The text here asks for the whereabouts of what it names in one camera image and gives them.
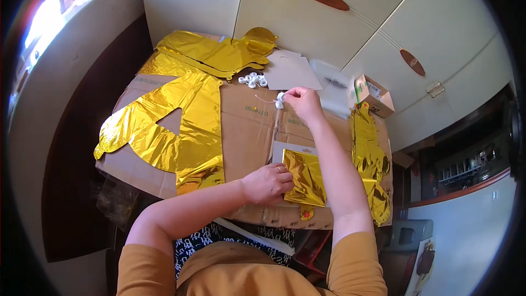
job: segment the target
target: orange shirt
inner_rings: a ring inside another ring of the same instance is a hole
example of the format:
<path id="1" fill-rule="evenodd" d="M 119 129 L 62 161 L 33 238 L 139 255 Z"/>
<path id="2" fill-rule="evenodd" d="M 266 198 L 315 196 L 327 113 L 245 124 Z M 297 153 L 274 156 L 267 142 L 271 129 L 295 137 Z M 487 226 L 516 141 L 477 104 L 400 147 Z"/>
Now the orange shirt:
<path id="1" fill-rule="evenodd" d="M 332 250 L 327 289 L 277 265 L 261 250 L 220 241 L 195 252 L 175 280 L 174 259 L 148 246 L 128 244 L 119 260 L 117 295 L 387 295 L 375 236 L 349 234 Z"/>

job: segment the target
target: woman's left hand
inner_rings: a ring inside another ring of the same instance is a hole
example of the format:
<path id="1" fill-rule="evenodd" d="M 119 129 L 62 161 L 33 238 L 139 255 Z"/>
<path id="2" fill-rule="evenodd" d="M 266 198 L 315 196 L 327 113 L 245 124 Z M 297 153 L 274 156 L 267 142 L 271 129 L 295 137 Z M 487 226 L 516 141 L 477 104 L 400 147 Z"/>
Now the woman's left hand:
<path id="1" fill-rule="evenodd" d="M 243 193 L 251 203 L 274 206 L 283 193 L 294 187 L 293 175 L 282 163 L 271 163 L 240 179 Z"/>

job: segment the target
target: gold handle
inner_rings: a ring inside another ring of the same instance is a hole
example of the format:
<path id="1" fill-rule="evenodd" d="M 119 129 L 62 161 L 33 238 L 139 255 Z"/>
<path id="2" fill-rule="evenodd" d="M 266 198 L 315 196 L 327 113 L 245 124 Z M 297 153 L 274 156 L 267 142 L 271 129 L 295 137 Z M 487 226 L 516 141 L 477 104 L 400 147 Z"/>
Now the gold handle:
<path id="1" fill-rule="evenodd" d="M 435 90 L 437 90 L 439 87 L 442 87 L 442 89 L 439 90 L 437 93 L 434 93 L 434 94 L 433 94 L 433 92 L 434 92 Z M 426 90 L 426 93 L 427 93 L 427 94 L 430 94 L 432 98 L 435 98 L 435 97 L 437 97 L 438 95 L 442 94 L 442 92 L 444 92 L 444 90 L 445 90 L 445 87 L 442 86 L 442 84 L 439 82 L 439 83 L 437 83 L 437 85 L 436 85 L 435 87 L 431 88 L 430 90 Z"/>

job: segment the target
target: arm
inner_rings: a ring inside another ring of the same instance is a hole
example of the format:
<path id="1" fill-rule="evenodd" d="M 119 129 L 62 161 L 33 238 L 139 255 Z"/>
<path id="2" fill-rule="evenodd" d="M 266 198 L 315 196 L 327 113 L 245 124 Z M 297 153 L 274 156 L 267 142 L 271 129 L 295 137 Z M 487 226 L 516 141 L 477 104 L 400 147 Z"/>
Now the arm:
<path id="1" fill-rule="evenodd" d="M 334 215 L 332 247 L 348 234 L 374 234 L 364 183 L 325 119 L 316 91 L 296 87 L 287 91 L 283 100 L 294 108 L 314 137 L 327 201 Z"/>
<path id="2" fill-rule="evenodd" d="M 172 258 L 173 240 L 186 237 L 247 203 L 272 206 L 280 202 L 282 194 L 293 188 L 292 179 L 283 164 L 273 163 L 240 180 L 156 202 L 135 220 L 126 244 L 153 247 Z"/>

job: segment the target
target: cardboard box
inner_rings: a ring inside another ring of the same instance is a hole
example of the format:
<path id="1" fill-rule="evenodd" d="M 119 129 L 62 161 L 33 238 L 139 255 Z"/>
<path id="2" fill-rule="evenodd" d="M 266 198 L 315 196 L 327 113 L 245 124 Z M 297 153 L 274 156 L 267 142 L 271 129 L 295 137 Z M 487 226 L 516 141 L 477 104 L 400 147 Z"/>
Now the cardboard box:
<path id="1" fill-rule="evenodd" d="M 375 96 L 374 92 L 371 91 L 367 84 L 372 85 L 372 88 L 378 90 L 378 96 Z M 358 103 L 369 103 L 369 111 L 382 118 L 387 118 L 395 112 L 395 107 L 393 106 L 393 101 L 391 100 L 391 94 L 389 91 L 368 76 L 362 75 L 359 77 L 355 81 L 355 89 L 356 95 L 358 96 Z"/>

